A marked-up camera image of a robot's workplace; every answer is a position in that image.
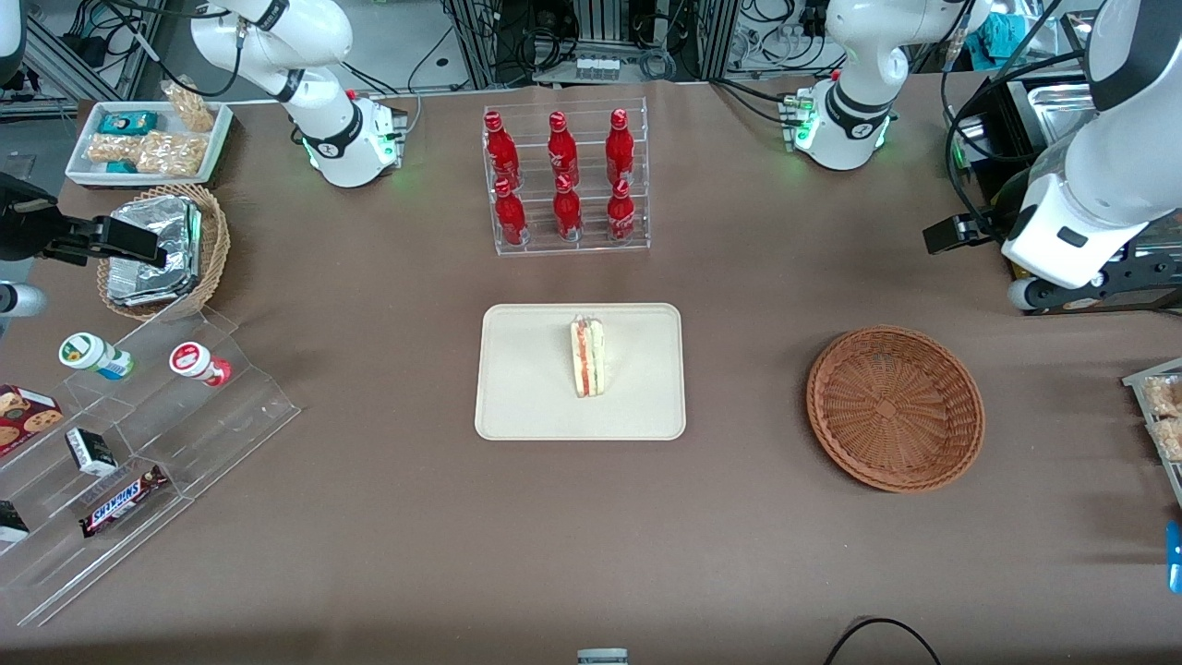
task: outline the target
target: aluminum foil package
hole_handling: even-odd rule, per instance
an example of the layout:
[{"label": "aluminum foil package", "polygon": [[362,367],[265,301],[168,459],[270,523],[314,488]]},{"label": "aluminum foil package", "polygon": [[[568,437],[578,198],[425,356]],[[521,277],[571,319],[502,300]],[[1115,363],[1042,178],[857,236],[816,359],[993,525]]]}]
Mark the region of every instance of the aluminum foil package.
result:
[{"label": "aluminum foil package", "polygon": [[111,216],[160,235],[168,252],[163,268],[128,259],[111,259],[106,294],[117,305],[170,301],[193,291],[200,280],[201,210],[187,196],[156,196],[132,201]]}]

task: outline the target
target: coca-cola bottle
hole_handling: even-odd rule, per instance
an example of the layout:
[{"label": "coca-cola bottle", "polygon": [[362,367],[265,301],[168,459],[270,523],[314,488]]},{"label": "coca-cola bottle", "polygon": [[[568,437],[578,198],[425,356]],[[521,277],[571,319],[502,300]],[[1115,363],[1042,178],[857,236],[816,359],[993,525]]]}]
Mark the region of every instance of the coca-cola bottle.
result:
[{"label": "coca-cola bottle", "polygon": [[530,229],[525,224],[525,206],[513,193],[513,185],[507,177],[498,177],[493,185],[496,190],[496,221],[501,224],[501,236],[509,245],[525,245],[530,241]]},{"label": "coca-cola bottle", "polygon": [[636,204],[628,190],[626,180],[616,181],[611,189],[611,198],[608,201],[608,235],[612,240],[626,240],[632,234]]},{"label": "coca-cola bottle", "polygon": [[550,165],[554,169],[554,178],[566,175],[571,178],[571,185],[579,185],[579,156],[574,149],[574,137],[566,129],[566,113],[554,111],[550,113]]},{"label": "coca-cola bottle", "polygon": [[554,180],[554,217],[558,219],[558,234],[563,240],[573,242],[583,235],[583,204],[574,193],[571,176],[559,175]]},{"label": "coca-cola bottle", "polygon": [[517,143],[508,131],[505,131],[505,123],[501,113],[488,111],[485,113],[485,128],[488,129],[488,154],[493,157],[493,172],[496,177],[509,181],[513,189],[521,187],[521,159],[517,156]]},{"label": "coca-cola bottle", "polygon": [[608,133],[608,182],[632,181],[632,144],[628,111],[616,109],[611,112],[611,132]]}]

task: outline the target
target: brown woven basket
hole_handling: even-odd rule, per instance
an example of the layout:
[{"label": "brown woven basket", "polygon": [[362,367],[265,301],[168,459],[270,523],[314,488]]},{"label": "brown woven basket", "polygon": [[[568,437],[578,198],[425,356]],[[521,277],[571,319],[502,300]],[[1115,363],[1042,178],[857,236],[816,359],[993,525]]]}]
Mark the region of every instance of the brown woven basket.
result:
[{"label": "brown woven basket", "polygon": [[[200,184],[164,184],[136,196],[137,201],[173,194],[176,196],[188,196],[201,208],[201,282],[189,293],[184,300],[196,308],[209,301],[217,282],[221,281],[222,269],[226,267],[226,256],[229,254],[229,227],[226,224],[226,215],[217,204],[217,198],[208,189]],[[108,308],[116,313],[122,313],[138,320],[148,320],[160,309],[171,302],[155,302],[150,305],[137,305],[134,307],[122,307],[106,296],[106,278],[111,272],[111,261],[100,259],[98,261],[98,296]]]},{"label": "brown woven basket", "polygon": [[985,408],[963,365],[905,327],[846,332],[813,364],[808,422],[838,467],[891,493],[960,478],[981,452]]}]

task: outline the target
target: brown tablecloth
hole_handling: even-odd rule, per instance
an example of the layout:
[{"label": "brown tablecloth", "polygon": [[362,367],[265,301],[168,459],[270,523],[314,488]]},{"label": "brown tablecloth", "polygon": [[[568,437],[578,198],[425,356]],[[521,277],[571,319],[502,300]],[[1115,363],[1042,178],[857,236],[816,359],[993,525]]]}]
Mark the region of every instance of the brown tablecloth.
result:
[{"label": "brown tablecloth", "polygon": [[[1119,378],[1182,354],[1177,321],[1024,318],[994,249],[929,256],[920,230],[961,209],[936,80],[909,82],[852,172],[785,154],[707,85],[433,97],[407,168],[356,190],[309,167],[281,107],[236,107],[212,304],[306,411],[45,628],[0,633],[0,661],[561,664],[625,646],[638,665],[819,663],[863,614],[910,622],[948,663],[1168,660],[1176,508]],[[652,249],[498,257],[482,106],[636,93]],[[131,196],[67,185],[61,207]],[[13,325],[4,379],[52,386],[69,332],[130,330],[92,274],[34,269],[53,305]],[[476,436],[486,308],[628,300],[682,312],[681,439]],[[928,332],[980,385],[985,449],[947,489],[859,485],[810,432],[813,358],[876,322]],[[926,658],[890,627],[847,651]]]}]

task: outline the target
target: sandwich slice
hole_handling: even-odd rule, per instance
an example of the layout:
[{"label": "sandwich slice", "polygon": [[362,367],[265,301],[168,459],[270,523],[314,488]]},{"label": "sandwich slice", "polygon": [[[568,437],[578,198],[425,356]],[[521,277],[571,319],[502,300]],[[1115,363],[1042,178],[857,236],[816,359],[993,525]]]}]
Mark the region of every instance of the sandwich slice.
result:
[{"label": "sandwich slice", "polygon": [[608,383],[604,370],[603,324],[578,317],[571,322],[571,352],[574,358],[574,391],[580,398],[603,395]]}]

